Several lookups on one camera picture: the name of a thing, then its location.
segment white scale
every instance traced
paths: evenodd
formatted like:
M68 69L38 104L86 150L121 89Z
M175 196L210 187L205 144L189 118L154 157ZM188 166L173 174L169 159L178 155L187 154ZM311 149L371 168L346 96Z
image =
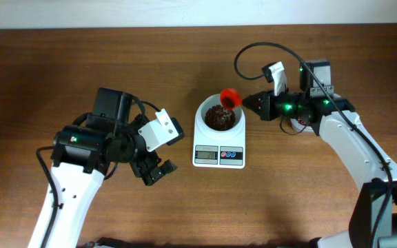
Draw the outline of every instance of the white scale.
M235 123L227 131L216 131L205 124L211 107L221 105L220 94L208 97L198 107L194 125L192 164L197 167L243 169L245 166L245 114L240 106L234 109Z

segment red cup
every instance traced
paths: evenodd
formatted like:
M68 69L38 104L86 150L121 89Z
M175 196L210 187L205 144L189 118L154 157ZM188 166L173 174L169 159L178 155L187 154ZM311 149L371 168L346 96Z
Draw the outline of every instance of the red cup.
M233 110L243 104L240 94L235 89L224 89L220 93L221 105L227 110Z

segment red scoop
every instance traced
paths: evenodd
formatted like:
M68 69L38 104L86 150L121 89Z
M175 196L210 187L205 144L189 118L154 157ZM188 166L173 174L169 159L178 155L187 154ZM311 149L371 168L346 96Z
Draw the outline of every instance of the red scoop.
M220 102L227 110L233 110L243 104L240 94L235 89L224 89L220 93Z

